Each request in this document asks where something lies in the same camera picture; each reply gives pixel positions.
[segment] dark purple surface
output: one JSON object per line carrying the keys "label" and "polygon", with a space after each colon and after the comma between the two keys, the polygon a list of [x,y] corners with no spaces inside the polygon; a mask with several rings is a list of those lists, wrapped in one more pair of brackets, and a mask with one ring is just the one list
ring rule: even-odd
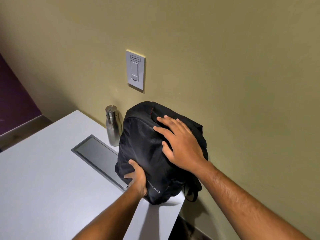
{"label": "dark purple surface", "polygon": [[41,115],[0,55],[0,135]]}

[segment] light switch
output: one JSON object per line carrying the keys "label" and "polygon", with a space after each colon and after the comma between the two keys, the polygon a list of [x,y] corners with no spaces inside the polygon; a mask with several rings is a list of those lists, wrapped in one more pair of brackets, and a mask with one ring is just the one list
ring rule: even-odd
{"label": "light switch", "polygon": [[139,64],[131,61],[131,79],[138,81],[138,70],[139,70]]}
{"label": "light switch", "polygon": [[144,64],[146,58],[142,55],[126,50],[126,64],[128,83],[143,90]]}

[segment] backpack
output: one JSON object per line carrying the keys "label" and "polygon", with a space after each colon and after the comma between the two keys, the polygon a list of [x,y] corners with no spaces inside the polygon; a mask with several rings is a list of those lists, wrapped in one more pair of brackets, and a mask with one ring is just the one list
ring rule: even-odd
{"label": "backpack", "polygon": [[173,119],[179,118],[190,128],[202,149],[204,158],[208,160],[207,143],[202,136],[202,125],[165,106],[146,101],[133,106],[125,115],[115,172],[126,184],[129,184],[132,179],[124,178],[124,175],[134,172],[134,168],[128,163],[133,159],[146,174],[148,193],[145,199],[148,202],[153,205],[164,203],[170,197],[178,195],[182,189],[184,192],[187,189],[188,196],[193,195],[190,201],[194,202],[198,197],[198,191],[202,190],[198,178],[168,160],[162,152],[162,141],[166,141],[171,149],[170,143],[153,129],[154,126],[167,128],[157,121],[158,116],[164,115]]}

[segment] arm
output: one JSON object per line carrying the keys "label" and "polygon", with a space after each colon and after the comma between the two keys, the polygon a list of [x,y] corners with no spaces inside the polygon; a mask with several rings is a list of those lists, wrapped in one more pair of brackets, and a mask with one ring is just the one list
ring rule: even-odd
{"label": "arm", "polygon": [[73,240],[123,239],[139,201],[147,193],[143,169],[133,160],[129,160],[129,163],[135,171],[124,176],[132,178],[128,190],[85,226]]}
{"label": "arm", "polygon": [[182,121],[168,116],[157,120],[172,131],[154,127],[172,147],[173,151],[162,142],[163,153],[198,177],[241,239],[309,239],[206,161],[196,138]]}

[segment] gray rectangular panel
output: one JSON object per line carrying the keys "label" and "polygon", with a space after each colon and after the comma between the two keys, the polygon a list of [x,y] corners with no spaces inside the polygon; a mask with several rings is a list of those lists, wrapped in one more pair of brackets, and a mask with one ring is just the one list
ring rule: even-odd
{"label": "gray rectangular panel", "polygon": [[82,158],[98,173],[122,190],[127,189],[127,184],[115,172],[118,161],[118,153],[100,141],[94,135],[90,135],[71,149],[72,152]]}

